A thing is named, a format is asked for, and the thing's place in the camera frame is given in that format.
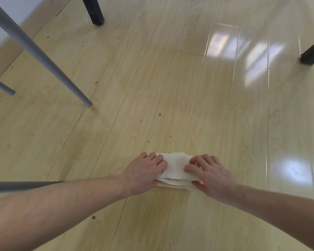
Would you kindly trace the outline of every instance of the finger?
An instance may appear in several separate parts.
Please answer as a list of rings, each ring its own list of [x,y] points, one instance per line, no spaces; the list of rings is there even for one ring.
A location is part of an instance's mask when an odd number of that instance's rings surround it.
[[[220,160],[216,157],[216,156],[211,156],[212,160],[214,160],[215,163],[217,163],[218,165],[221,165],[222,163],[220,162]]]
[[[155,156],[156,156],[156,153],[155,153],[155,152],[151,152],[151,153],[147,156],[147,159],[152,160]]]
[[[158,165],[160,172],[164,171],[167,168],[167,161],[162,160]]]
[[[147,156],[147,153],[146,152],[142,152],[138,158],[145,158]]]
[[[164,159],[163,155],[158,154],[157,156],[154,157],[154,159],[152,161],[155,162],[156,165],[158,165],[160,162],[162,162],[163,159]]]
[[[205,194],[208,193],[208,188],[206,187],[206,185],[201,184],[199,181],[192,181],[192,184],[197,188],[197,190],[200,190]]]
[[[215,164],[214,160],[208,154],[201,155],[201,157],[211,166]]]
[[[155,188],[155,187],[157,187],[157,185],[158,185],[158,183],[160,183],[160,181],[159,180],[153,180],[153,182],[151,183],[151,188]]]
[[[199,179],[201,179],[203,176],[203,171],[196,165],[186,165],[184,167],[184,172],[191,173],[195,175],[196,177],[198,177]]]
[[[195,164],[195,163],[197,163],[198,164],[198,166],[201,166],[201,168],[203,169],[203,170],[207,170],[208,168],[209,168],[209,166],[208,166],[208,163],[206,162],[206,160],[204,160],[200,155],[196,155],[196,156],[194,156],[193,158],[191,158],[190,160],[189,160],[189,163],[190,164]]]

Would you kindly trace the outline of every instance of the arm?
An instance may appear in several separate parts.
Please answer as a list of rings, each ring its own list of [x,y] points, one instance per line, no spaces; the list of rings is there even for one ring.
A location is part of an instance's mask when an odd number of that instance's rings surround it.
[[[0,199],[0,250],[33,250],[98,210],[157,186],[162,155],[142,153],[116,176],[69,181]]]
[[[314,250],[313,199],[241,185],[217,157],[207,154],[193,157],[184,171],[200,178],[203,184],[193,184],[208,196],[263,219]]]

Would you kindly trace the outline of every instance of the wooden floor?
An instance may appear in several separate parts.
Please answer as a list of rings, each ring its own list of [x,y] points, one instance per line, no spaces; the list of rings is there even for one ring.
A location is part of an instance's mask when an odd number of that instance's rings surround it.
[[[23,51],[0,80],[0,181],[121,173],[142,151],[216,155],[246,185],[314,198],[314,43],[305,0],[71,0],[35,42],[87,108]],[[308,250],[200,192],[162,188],[38,250]]]

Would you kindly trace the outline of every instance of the white cloth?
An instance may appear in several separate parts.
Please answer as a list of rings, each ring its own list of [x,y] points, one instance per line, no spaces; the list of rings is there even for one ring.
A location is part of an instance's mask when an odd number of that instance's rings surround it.
[[[157,180],[161,181],[158,186],[186,188],[188,190],[196,189],[192,181],[200,181],[200,179],[190,173],[184,172],[184,167],[189,164],[192,156],[186,155],[184,152],[159,154],[162,154],[164,160],[167,161],[167,168],[157,177]]]

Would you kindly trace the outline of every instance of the gray metal leg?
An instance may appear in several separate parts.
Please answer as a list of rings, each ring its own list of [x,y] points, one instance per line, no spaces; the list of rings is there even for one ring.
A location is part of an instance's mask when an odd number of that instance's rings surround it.
[[[7,92],[10,95],[15,94],[15,91],[13,89],[9,88],[7,85],[1,82],[0,82],[0,89],[3,90],[4,92]]]
[[[33,42],[31,38],[8,16],[0,7],[0,27],[16,39],[24,48],[43,64],[55,77],[71,90],[87,106],[92,102],[79,90],[79,88],[64,74],[64,72]]]

